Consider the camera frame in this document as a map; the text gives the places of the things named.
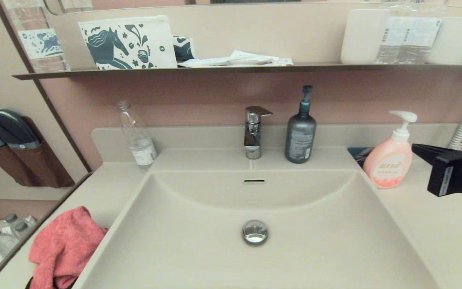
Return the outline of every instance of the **gray pump bottle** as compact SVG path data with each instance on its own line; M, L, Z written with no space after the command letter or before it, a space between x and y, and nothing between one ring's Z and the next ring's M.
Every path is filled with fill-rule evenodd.
M305 163L310 159L315 139L317 122L310 116L310 92L311 85L302 88L304 99L300 102L299 113L288 121L286 131L286 147L284 155L292 163Z

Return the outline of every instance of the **shelf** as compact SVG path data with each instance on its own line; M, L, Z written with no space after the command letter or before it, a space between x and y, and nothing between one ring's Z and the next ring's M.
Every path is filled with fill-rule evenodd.
M58 73L31 73L13 75L20 80L66 78L66 77L101 77L131 75L187 75L204 73L297 73L317 71L462 71L462 65L343 65L339 63L299 63L291 66L220 66L200 68L155 68L122 70L78 70Z

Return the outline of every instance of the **pink soap bottle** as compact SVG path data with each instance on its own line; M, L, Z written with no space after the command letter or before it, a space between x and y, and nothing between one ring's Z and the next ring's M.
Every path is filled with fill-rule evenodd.
M416 122L416 114L402 110L390 110L390 114L398 115L404 120L401 128L393 130L391 137L379 144L363 165L363 170L377 188L388 189L398 185L407 174L413 152L407 142L409 131L407 125Z

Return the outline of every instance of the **pink towel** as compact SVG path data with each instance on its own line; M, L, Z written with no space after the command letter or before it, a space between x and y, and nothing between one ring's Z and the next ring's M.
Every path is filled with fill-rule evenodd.
M64 212L47 225L31 245L30 289L66 289L78 278L107 230L100 228L85 207Z

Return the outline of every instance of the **faucet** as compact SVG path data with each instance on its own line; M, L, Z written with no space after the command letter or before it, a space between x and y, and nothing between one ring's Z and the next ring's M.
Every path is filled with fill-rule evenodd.
M261 156L261 117L271 115L272 112L261 106L248 106L245 108L245 156L248 159L259 159Z

